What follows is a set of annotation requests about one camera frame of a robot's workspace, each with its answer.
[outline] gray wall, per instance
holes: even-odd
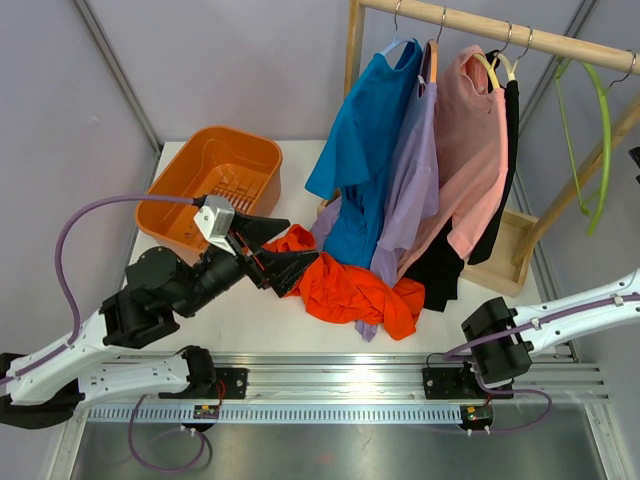
[[[82,205],[140,191],[153,155],[72,2],[0,2],[0,352],[39,349],[71,328],[53,269],[55,240]],[[110,295],[132,206],[91,214],[65,267],[83,315]],[[0,477],[40,478],[56,431],[0,426]]]
[[[579,0],[450,0],[494,18],[563,33]],[[342,103],[348,0],[90,0],[156,131],[184,140],[227,124],[278,139],[326,138]],[[398,19],[421,42],[437,26]],[[362,67],[393,37],[393,18],[368,10]],[[445,30],[441,68],[473,43],[499,42]],[[507,50],[512,56],[519,47]],[[520,67],[523,99],[548,61]]]
[[[582,38],[621,49],[639,49],[637,20],[640,6],[634,0],[600,2]],[[606,85],[620,75],[599,70]],[[601,138],[601,123],[595,90],[579,65],[572,65],[563,77],[563,96],[576,156],[582,161]],[[628,78],[613,87],[609,107],[614,120],[640,92],[640,78]],[[541,214],[570,178],[569,157],[555,88],[544,97],[520,139],[518,171],[534,213]],[[542,241],[551,262],[561,295],[572,294],[615,280],[640,266],[640,171],[627,151],[640,145],[640,128],[635,128],[613,156],[611,186],[606,211],[592,237],[586,236],[588,219],[572,205]],[[597,188],[597,175],[586,188]],[[616,416],[626,445],[640,472],[640,325],[621,327],[587,337],[579,342],[587,360],[597,361],[611,390]]]

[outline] blue sleeve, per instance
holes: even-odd
[[[367,159],[358,128],[352,118],[341,111],[331,128],[305,188],[319,197],[330,199],[337,188],[370,180]]]

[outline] gray floor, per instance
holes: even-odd
[[[539,406],[496,408],[496,426],[517,425]],[[138,425],[144,445],[168,425]],[[386,479],[605,479],[586,416],[579,407],[554,406],[532,430],[467,438],[457,427],[398,425],[229,425],[207,432],[211,459],[181,479],[386,480]],[[198,442],[168,437],[142,456],[172,467],[188,461]],[[121,480],[164,477],[129,460],[126,425],[87,426],[73,479]]]

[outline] white table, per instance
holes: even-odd
[[[282,194],[273,217],[287,218],[309,228],[316,217],[320,199],[304,189],[324,141],[278,142],[284,159],[281,168]],[[165,144],[159,175],[182,147],[183,142]],[[158,245],[138,232],[131,260]],[[444,313],[423,310],[417,332],[395,341],[379,330],[371,343],[353,325],[325,323],[307,314],[299,297],[278,298],[270,290],[258,290],[245,278],[216,298],[190,319],[179,318],[178,332],[147,347],[153,351],[176,351],[185,345],[199,345],[216,353],[229,354],[424,354],[442,352],[464,342],[460,324],[496,292],[466,280],[458,284],[457,301],[449,301]],[[540,301],[531,272],[521,294],[507,298],[507,304]]]

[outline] metal hanger hook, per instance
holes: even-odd
[[[400,9],[401,3],[402,0],[400,0],[396,5],[396,12],[393,14],[393,24],[396,26],[396,33],[398,33],[398,10]]]
[[[440,42],[440,35],[442,35],[442,27],[444,27],[444,20],[447,18],[447,6],[442,7],[442,20],[440,20],[440,30],[436,37],[436,43]]]
[[[629,71],[627,71],[627,74],[624,77],[622,77],[620,80],[614,80],[613,82],[611,82],[607,90],[609,90],[614,83],[624,82],[627,79],[627,77],[631,75],[631,72],[633,72],[633,69],[636,66],[636,52],[634,52],[633,50],[627,50],[627,52],[633,53],[633,59],[631,60],[631,66],[629,67]]]
[[[520,56],[518,56],[518,58],[516,58],[516,63],[518,63],[520,59],[527,54],[527,52],[529,51],[529,48],[531,48],[531,42],[533,41],[533,28],[531,27],[528,27],[528,28],[529,28],[529,42],[527,43],[527,48],[525,48],[524,52]]]
[[[508,22],[508,23],[509,23],[509,33],[507,34],[507,43],[504,44],[504,47],[502,47],[502,50],[500,50],[500,53],[504,52],[509,46],[509,44],[511,43],[511,35],[513,34],[513,23],[511,22]]]

